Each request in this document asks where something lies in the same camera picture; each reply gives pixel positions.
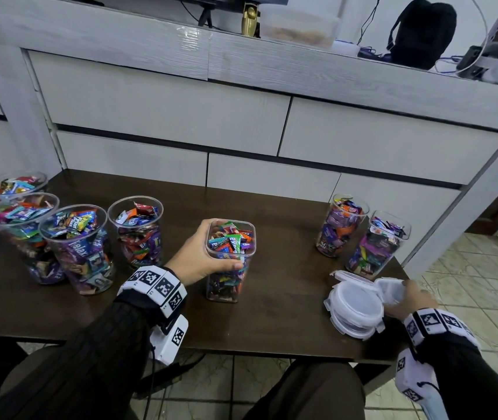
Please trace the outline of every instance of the gold object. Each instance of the gold object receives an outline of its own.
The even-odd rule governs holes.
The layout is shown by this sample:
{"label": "gold object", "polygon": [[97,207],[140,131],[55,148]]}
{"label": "gold object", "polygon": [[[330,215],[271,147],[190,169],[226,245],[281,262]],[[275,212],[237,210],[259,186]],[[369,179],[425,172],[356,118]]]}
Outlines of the gold object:
{"label": "gold object", "polygon": [[245,3],[243,8],[243,19],[241,20],[241,34],[247,37],[254,37],[257,29],[258,7],[253,3]]}

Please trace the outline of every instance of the hand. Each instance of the hand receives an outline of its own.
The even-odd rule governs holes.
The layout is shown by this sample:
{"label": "hand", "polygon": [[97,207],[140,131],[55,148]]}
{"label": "hand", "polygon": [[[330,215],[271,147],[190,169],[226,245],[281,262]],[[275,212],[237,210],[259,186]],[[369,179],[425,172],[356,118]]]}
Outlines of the hand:
{"label": "hand", "polygon": [[243,263],[237,259],[212,258],[206,251],[208,228],[212,221],[215,219],[203,220],[196,233],[187,239],[179,252],[166,264],[185,286],[196,283],[212,273],[243,268]]}
{"label": "hand", "polygon": [[413,312],[423,308],[437,308],[439,304],[429,292],[421,290],[414,280],[405,280],[402,284],[406,287],[404,299],[397,305],[385,305],[385,314],[404,321]]}

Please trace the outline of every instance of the clear plastic jar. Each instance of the clear plastic jar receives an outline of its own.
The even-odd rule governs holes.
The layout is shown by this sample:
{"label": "clear plastic jar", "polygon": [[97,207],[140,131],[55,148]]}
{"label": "clear plastic jar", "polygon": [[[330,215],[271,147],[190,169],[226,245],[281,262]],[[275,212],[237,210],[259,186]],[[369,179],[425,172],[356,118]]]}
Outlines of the clear plastic jar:
{"label": "clear plastic jar", "polygon": [[[3,215],[8,209],[14,206],[23,209],[26,205],[35,205],[38,209],[47,211],[28,221],[2,223]],[[55,284],[66,278],[55,254],[38,230],[41,220],[50,216],[58,207],[57,196],[42,192],[15,195],[0,201],[0,234],[20,251],[29,273],[39,284]]]}
{"label": "clear plastic jar", "polygon": [[369,229],[346,262],[346,269],[369,280],[375,279],[397,250],[410,238],[411,229],[412,226],[408,222],[390,213],[373,212]]}
{"label": "clear plastic jar", "polygon": [[[231,242],[230,248],[228,248],[230,243],[226,242],[225,239]],[[257,250],[257,234],[254,225],[250,222],[233,219],[213,221],[208,229],[206,250],[213,258],[237,259],[243,263],[243,268],[240,270],[209,275],[206,284],[206,297],[209,300],[237,302],[249,269],[249,263]]]}
{"label": "clear plastic jar", "polygon": [[[54,237],[52,231],[60,218],[89,211],[96,214],[96,223],[90,231],[70,239],[66,239],[64,234]],[[103,208],[84,204],[60,208],[45,216],[39,224],[39,232],[49,242],[72,287],[80,295],[97,295],[113,284],[115,269],[106,223],[107,212]]]}
{"label": "clear plastic jar", "polygon": [[369,213],[369,206],[359,197],[335,194],[330,200],[327,218],[315,246],[325,256],[336,258]]}
{"label": "clear plastic jar", "polygon": [[[142,224],[137,225],[142,212],[135,214],[132,220],[126,219],[126,213],[134,209],[138,210],[139,205],[146,207],[144,213],[148,213],[147,207],[154,208],[154,212],[146,215],[146,219],[140,221]],[[107,214],[109,221],[117,228],[122,253],[130,265],[135,268],[146,265],[161,267],[163,260],[159,220],[163,215],[163,204],[158,199],[148,196],[125,197],[113,203],[107,210]]]}
{"label": "clear plastic jar", "polygon": [[0,174],[0,201],[14,195],[25,196],[47,191],[48,184],[49,179],[40,171],[23,169]]}

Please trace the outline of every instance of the wooden table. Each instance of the wooden table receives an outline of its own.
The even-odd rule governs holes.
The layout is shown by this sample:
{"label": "wooden table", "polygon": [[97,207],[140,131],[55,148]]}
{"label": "wooden table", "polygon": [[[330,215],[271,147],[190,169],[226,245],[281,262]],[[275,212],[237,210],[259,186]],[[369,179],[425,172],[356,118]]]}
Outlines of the wooden table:
{"label": "wooden table", "polygon": [[[54,177],[49,191],[60,198],[61,206],[91,203],[107,209],[126,196],[159,199],[164,205],[161,228],[165,259],[181,247],[204,218],[246,220],[255,225],[257,252],[238,303],[208,301],[204,281],[188,289],[184,315],[189,331],[183,348],[291,358],[345,358],[386,366],[406,345],[403,328],[396,321],[388,321],[386,332],[366,342],[340,334],[330,323],[323,300],[336,281],[329,273],[343,269],[343,261],[359,236],[346,246],[340,260],[319,254],[314,241],[327,211],[326,203],[76,170]],[[113,242],[117,280],[105,293],[91,297],[79,296],[68,282],[37,285],[17,250],[0,235],[0,338],[62,342],[99,316],[131,273],[119,252],[114,227],[107,224],[107,230]],[[383,275],[407,279],[394,259]]]}

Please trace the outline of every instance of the black bag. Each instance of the black bag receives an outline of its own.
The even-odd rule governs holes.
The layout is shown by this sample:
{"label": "black bag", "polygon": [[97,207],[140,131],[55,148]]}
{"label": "black bag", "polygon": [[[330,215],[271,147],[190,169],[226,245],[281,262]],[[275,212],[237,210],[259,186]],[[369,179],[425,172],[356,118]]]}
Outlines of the black bag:
{"label": "black bag", "polygon": [[[400,23],[393,43],[393,31]],[[391,63],[429,70],[441,57],[455,35],[457,14],[446,3],[413,0],[400,13],[390,30],[387,50]]]}

